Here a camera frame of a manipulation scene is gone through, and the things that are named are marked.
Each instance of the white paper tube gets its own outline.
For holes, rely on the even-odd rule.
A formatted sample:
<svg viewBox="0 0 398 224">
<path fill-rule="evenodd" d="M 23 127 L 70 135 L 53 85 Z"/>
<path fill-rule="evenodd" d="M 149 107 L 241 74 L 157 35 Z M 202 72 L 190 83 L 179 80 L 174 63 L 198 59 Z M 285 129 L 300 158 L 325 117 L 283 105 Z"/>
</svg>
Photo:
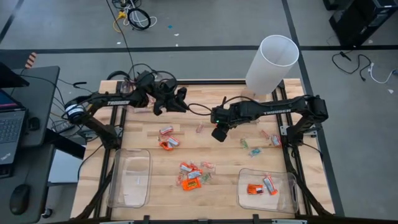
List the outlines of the white paper tube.
<svg viewBox="0 0 398 224">
<path fill-rule="evenodd" d="M 282 35 L 266 37 L 246 75 L 248 89 L 257 95 L 271 93 L 298 59 L 299 48 L 292 40 Z"/>
</svg>

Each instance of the wooden tabletop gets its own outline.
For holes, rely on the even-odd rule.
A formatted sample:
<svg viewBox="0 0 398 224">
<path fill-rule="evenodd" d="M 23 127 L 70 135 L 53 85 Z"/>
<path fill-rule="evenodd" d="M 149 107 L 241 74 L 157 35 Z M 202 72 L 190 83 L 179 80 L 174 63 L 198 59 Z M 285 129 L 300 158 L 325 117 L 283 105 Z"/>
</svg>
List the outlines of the wooden tabletop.
<svg viewBox="0 0 398 224">
<path fill-rule="evenodd" d="M 115 91 L 116 81 L 102 81 L 100 92 Z M 238 96 L 244 85 L 186 85 L 188 89 L 185 102 L 200 103 L 212 108 L 220 105 L 223 97 Z M 285 79 L 288 98 L 303 95 L 299 79 Z M 270 95 L 261 101 L 272 101 Z M 206 109 L 193 107 L 194 111 L 206 113 Z M 103 123 L 109 123 L 111 107 L 102 108 L 95 117 Z M 300 119 L 299 114 L 292 114 L 293 122 Z M 199 123 L 205 127 L 200 134 L 195 132 Z M 173 136 L 181 144 L 173 151 L 165 151 L 159 147 L 157 136 L 159 129 L 172 125 Z M 187 220 L 187 219 L 248 219 L 253 214 L 260 218 L 292 218 L 293 214 L 243 209 L 237 203 L 236 184 L 239 171 L 243 168 L 266 170 L 269 172 L 286 172 L 282 149 L 275 147 L 270 140 L 259 133 L 265 130 L 269 134 L 278 134 L 276 116 L 263 116 L 259 123 L 243 124 L 228 133 L 225 142 L 218 142 L 211 136 L 215 125 L 210 123 L 209 116 L 198 116 L 187 113 L 163 113 L 155 116 L 153 113 L 134 113 L 129 107 L 122 148 L 147 149 L 152 160 L 152 175 L 150 180 L 149 201 L 142 208 L 114 208 L 112 220 L 142 220 L 144 215 L 150 215 L 151 220 Z M 239 140 L 246 138 L 250 147 L 261 147 L 263 152 L 251 158 Z M 304 137 L 304 142 L 318 147 L 315 138 Z M 85 158 L 101 144 L 100 140 L 89 142 Z M 317 200 L 331 213 L 334 212 L 326 176 L 319 153 L 307 146 L 299 147 L 305 180 L 308 188 Z M 81 168 L 80 180 L 76 190 L 71 217 L 77 216 L 89 203 L 98 188 L 103 149 L 87 160 Z M 216 164 L 213 178 L 200 189 L 190 192 L 176 186 L 179 164 L 184 161 L 208 161 Z M 108 190 L 103 197 L 101 214 L 106 209 Z M 298 202 L 303 213 L 303 203 L 299 192 Z"/>
</svg>

